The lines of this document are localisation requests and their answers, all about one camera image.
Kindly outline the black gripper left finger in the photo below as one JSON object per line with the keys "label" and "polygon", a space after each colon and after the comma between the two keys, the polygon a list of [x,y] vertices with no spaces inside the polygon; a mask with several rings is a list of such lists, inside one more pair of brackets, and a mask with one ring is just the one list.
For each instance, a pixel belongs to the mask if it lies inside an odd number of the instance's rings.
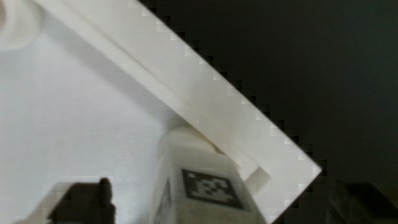
{"label": "black gripper left finger", "polygon": [[75,183],[48,215],[52,224],[116,224],[112,184],[107,178],[96,183]]}

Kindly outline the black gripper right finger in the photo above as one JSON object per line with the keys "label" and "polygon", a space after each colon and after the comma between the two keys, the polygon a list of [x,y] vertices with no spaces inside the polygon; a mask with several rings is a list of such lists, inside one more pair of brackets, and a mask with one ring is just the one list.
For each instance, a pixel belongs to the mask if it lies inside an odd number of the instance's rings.
{"label": "black gripper right finger", "polygon": [[398,207],[370,183],[334,182],[327,224],[398,224]]}

